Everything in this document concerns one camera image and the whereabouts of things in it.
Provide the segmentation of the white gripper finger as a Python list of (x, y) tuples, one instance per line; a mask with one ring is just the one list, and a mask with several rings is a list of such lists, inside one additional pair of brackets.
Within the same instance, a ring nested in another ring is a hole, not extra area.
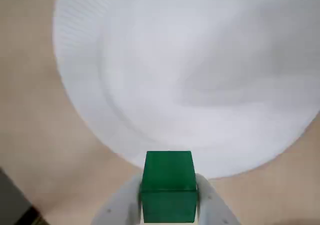
[(142, 175), (134, 175), (100, 208), (92, 225), (139, 225), (141, 202), (139, 199)]
[(240, 225), (237, 217), (210, 182), (199, 173), (195, 176), (198, 190), (197, 223), (199, 225)]

